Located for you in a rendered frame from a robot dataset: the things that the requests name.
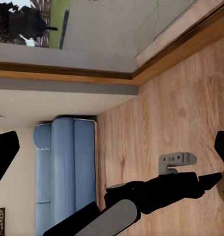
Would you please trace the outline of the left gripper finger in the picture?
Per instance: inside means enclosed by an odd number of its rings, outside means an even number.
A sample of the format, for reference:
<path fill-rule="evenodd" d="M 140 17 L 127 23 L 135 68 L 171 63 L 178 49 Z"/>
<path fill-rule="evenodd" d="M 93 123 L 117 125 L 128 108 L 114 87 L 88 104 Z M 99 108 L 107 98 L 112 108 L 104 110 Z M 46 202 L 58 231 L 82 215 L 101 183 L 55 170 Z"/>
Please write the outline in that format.
<path fill-rule="evenodd" d="M 222 177 L 222 174 L 219 172 L 219 173 L 199 176 L 198 178 L 199 178 L 199 184 L 200 184 L 202 194 L 204 194 L 205 190 L 210 190 L 223 177 Z"/>

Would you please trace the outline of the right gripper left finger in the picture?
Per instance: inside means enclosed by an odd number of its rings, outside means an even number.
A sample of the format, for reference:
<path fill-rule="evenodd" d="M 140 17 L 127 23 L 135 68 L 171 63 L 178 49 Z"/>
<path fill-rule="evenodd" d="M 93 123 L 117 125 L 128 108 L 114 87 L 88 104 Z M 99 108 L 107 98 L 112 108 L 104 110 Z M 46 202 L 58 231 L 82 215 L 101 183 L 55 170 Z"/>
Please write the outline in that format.
<path fill-rule="evenodd" d="M 0 180 L 19 149 L 19 140 L 14 131 L 0 134 Z"/>

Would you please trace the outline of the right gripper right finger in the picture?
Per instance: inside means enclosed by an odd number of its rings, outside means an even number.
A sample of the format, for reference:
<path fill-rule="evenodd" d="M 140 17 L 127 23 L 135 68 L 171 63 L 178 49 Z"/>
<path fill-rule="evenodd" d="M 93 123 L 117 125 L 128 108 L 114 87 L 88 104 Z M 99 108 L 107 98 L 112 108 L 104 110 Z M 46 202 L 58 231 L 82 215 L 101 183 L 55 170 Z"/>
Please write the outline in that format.
<path fill-rule="evenodd" d="M 222 161 L 224 162 L 224 131 L 218 131 L 214 148 L 218 155 L 221 157 Z"/>

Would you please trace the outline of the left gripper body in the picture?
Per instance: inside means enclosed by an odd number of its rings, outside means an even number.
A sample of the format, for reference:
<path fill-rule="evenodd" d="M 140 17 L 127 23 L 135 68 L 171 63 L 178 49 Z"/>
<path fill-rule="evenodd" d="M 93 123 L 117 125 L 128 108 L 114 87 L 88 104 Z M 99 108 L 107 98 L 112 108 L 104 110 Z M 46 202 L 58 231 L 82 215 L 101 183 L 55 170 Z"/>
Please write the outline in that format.
<path fill-rule="evenodd" d="M 200 198 L 202 191 L 196 173 L 159 175 L 152 179 L 161 187 L 165 203 L 163 207 L 187 198 Z"/>

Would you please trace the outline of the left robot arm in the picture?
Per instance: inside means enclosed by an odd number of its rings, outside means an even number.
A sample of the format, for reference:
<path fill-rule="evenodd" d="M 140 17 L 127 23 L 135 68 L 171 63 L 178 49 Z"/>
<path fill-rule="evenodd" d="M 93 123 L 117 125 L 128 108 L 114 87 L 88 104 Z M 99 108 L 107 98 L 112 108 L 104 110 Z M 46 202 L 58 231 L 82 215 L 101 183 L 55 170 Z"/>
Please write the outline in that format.
<path fill-rule="evenodd" d="M 159 156 L 159 176 L 149 181 L 131 181 L 112 185 L 104 195 L 102 211 L 91 202 L 39 236 L 116 236 L 138 220 L 176 201 L 200 198 L 223 177 L 214 173 L 199 176 L 179 173 L 174 167 L 197 163 L 190 152 L 175 152 Z"/>

